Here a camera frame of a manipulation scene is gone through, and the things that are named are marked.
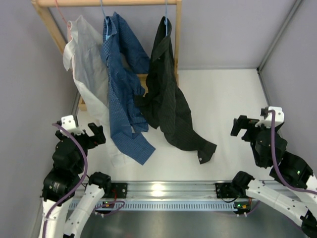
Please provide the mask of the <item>black pinstriped shirt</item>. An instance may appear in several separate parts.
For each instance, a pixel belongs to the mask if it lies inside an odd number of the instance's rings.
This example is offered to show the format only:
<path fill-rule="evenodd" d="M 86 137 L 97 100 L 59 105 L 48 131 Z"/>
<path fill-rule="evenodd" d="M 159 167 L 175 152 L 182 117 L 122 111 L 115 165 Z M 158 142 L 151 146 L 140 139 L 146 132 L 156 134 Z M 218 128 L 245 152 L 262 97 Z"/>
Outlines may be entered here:
<path fill-rule="evenodd" d="M 211 160 L 217 145 L 193 129 L 188 102 L 177 85 L 171 42 L 172 25 L 165 36 L 164 17 L 156 32 L 146 78 L 147 93 L 135 96 L 134 104 L 147 123 L 164 134 L 167 142 L 183 151 L 196 151 L 200 164 Z"/>

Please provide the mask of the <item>light blue wire hanger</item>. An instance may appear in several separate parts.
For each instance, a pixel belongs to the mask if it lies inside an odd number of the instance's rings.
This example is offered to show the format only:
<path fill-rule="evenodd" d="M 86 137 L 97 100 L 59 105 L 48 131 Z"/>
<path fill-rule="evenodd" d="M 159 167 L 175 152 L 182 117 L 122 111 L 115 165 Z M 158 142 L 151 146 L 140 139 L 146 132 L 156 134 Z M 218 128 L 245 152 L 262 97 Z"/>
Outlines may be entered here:
<path fill-rule="evenodd" d="M 169 35 L 169 30 L 170 30 L 170 20 L 168 18 L 168 0 L 164 1 L 164 9 L 165 9 L 165 14 L 164 14 L 164 25 L 165 25 L 165 36 L 167 37 Z"/>

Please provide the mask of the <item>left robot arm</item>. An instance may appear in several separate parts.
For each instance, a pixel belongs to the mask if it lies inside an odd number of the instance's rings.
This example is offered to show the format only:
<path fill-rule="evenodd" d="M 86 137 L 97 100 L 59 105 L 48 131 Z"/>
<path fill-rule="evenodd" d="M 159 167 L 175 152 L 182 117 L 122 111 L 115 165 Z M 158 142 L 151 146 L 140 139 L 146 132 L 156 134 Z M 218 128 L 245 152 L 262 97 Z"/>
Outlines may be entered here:
<path fill-rule="evenodd" d="M 66 129 L 62 122 L 55 124 L 59 143 L 53 153 L 53 168 L 45 177 L 42 190 L 41 238 L 78 238 L 101 198 L 112 192 L 111 177 L 101 172 L 89 176 L 84 195 L 68 217 L 75 191 L 82 184 L 88 169 L 88 151 L 104 144 L 102 126 L 88 125 L 89 136 L 78 127 Z"/>

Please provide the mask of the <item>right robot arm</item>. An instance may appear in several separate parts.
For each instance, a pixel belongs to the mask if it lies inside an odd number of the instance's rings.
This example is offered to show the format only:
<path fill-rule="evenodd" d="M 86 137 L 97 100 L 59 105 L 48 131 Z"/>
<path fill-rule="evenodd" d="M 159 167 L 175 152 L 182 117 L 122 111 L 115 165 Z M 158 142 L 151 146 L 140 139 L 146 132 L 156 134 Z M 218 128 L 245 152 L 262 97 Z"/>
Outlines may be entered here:
<path fill-rule="evenodd" d="M 262 113 L 262 120 L 240 115 L 234 119 L 231 136 L 245 130 L 242 140 L 249 142 L 260 168 L 270 168 L 269 175 L 287 187 L 299 200 L 291 199 L 267 187 L 247 172 L 239 171 L 231 181 L 230 190 L 241 198 L 254 198 L 292 220 L 310 238 L 317 236 L 317 177 L 301 157 L 287 151 L 287 141 L 279 134 L 284 125 L 281 108 Z"/>

